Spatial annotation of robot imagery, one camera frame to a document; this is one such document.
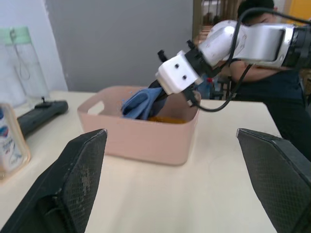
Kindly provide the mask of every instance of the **person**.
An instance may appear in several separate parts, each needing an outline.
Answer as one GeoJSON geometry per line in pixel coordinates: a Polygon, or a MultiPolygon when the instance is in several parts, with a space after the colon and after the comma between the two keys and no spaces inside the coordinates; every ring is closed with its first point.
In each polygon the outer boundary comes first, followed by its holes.
{"type": "MultiPolygon", "coordinates": [[[[275,9],[273,0],[245,0],[238,8],[238,16],[254,7],[275,9]]],[[[243,24],[248,26],[257,23],[276,23],[276,16],[269,13],[250,14],[243,19],[243,24]]],[[[225,73],[236,83],[247,65],[243,61],[234,61],[225,73]]],[[[306,111],[298,71],[253,66],[238,89],[235,100],[263,102],[281,136],[311,161],[311,117],[306,111]]]]}

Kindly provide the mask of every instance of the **orange object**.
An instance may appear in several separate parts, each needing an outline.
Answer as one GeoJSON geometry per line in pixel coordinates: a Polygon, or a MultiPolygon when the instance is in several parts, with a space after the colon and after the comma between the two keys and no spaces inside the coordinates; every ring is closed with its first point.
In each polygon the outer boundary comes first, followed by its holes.
{"type": "Polygon", "coordinates": [[[162,122],[162,123],[170,123],[170,124],[185,124],[186,121],[183,119],[175,119],[164,116],[154,116],[148,119],[149,121],[162,122]]]}

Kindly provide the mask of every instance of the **black remote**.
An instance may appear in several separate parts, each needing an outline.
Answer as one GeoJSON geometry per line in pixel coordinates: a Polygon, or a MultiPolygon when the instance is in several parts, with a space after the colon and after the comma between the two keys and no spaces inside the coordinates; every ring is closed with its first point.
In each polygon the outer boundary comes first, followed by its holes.
{"type": "Polygon", "coordinates": [[[43,101],[37,104],[35,108],[17,118],[21,132],[25,137],[43,123],[52,119],[54,116],[63,114],[68,110],[66,101],[43,101]]]}

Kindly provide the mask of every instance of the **black cable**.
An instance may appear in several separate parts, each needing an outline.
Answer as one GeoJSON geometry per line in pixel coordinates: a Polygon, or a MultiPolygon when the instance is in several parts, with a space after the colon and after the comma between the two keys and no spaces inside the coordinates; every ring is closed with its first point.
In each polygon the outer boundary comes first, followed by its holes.
{"type": "Polygon", "coordinates": [[[242,76],[240,77],[239,81],[237,82],[236,86],[234,87],[234,89],[232,90],[230,96],[228,97],[228,99],[225,101],[225,103],[223,103],[223,105],[221,105],[218,108],[215,109],[208,109],[208,108],[204,108],[200,105],[200,103],[198,103],[197,99],[195,98],[194,95],[191,95],[189,97],[189,99],[191,100],[191,102],[193,103],[194,106],[198,107],[199,109],[205,111],[205,112],[210,112],[210,113],[215,113],[218,112],[220,110],[223,110],[229,103],[230,101],[232,101],[234,94],[236,93],[236,91],[238,90],[238,88],[240,87],[241,83],[243,82],[243,79],[245,78],[247,72],[249,71],[249,69],[252,67],[252,65],[248,65],[245,69],[245,71],[243,72],[242,76]]]}
{"type": "MultiPolygon", "coordinates": [[[[248,9],[238,19],[237,25],[236,25],[235,30],[234,30],[233,38],[232,38],[232,44],[231,44],[229,58],[228,58],[228,60],[224,64],[222,64],[219,67],[220,70],[223,69],[225,66],[229,66],[232,63],[232,59],[233,59],[234,51],[235,51],[236,44],[237,44],[237,41],[238,41],[238,35],[239,35],[239,31],[240,31],[240,27],[241,27],[242,21],[250,13],[270,13],[272,15],[276,15],[276,16],[280,16],[280,17],[283,17],[283,18],[287,18],[287,19],[290,19],[292,21],[297,21],[297,22],[300,22],[300,23],[311,25],[310,21],[299,19],[299,18],[296,18],[296,17],[293,17],[293,16],[288,16],[288,15],[285,15],[285,14],[280,13],[280,12],[276,12],[276,11],[268,9],[268,8],[256,7],[256,8],[248,9]]],[[[190,100],[192,101],[193,105],[195,105],[196,107],[198,107],[199,109],[201,109],[203,111],[212,112],[212,113],[218,112],[218,111],[224,109],[229,104],[229,102],[233,99],[234,94],[237,92],[237,90],[241,86],[241,84],[243,82],[243,79],[245,78],[245,76],[246,76],[247,72],[249,71],[249,69],[251,68],[251,66],[252,65],[248,65],[247,66],[247,68],[245,69],[244,73],[242,74],[242,76],[240,77],[239,81],[237,82],[235,88],[232,90],[230,96],[225,101],[225,103],[223,103],[223,105],[221,105],[220,107],[215,108],[215,109],[204,108],[204,107],[200,106],[200,104],[194,98],[194,95],[192,95],[190,100]]]]}

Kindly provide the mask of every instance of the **basket handle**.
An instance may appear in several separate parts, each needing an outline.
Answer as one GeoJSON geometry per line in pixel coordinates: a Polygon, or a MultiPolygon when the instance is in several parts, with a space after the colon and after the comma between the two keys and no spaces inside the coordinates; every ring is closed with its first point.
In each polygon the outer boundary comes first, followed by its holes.
{"type": "Polygon", "coordinates": [[[88,113],[88,111],[95,106],[97,103],[99,102],[104,102],[103,100],[103,92],[104,90],[96,93],[94,96],[92,96],[91,98],[87,99],[84,103],[82,103],[79,107],[78,107],[78,112],[81,113],[88,113]]]}

